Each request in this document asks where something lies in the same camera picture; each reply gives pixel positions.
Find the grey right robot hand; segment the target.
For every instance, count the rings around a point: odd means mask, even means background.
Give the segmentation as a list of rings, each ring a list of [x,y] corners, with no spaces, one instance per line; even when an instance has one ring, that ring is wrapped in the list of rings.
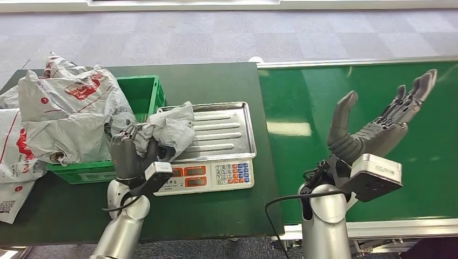
[[[411,90],[406,86],[397,88],[395,98],[373,121],[359,131],[348,131],[349,114],[358,100],[355,91],[348,92],[336,104],[327,146],[330,152],[348,165],[363,154],[384,157],[403,139],[408,131],[408,123],[416,116],[435,86],[437,70],[428,70],[414,79]]]

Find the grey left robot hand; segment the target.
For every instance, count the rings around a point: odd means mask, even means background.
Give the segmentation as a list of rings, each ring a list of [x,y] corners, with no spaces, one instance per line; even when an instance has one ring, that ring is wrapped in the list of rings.
[[[159,146],[154,137],[145,138],[140,134],[143,126],[140,123],[131,123],[110,139],[109,150],[118,180],[146,180],[146,169],[153,162],[166,157],[166,147]],[[138,153],[134,143],[136,140],[146,140],[146,150]]]

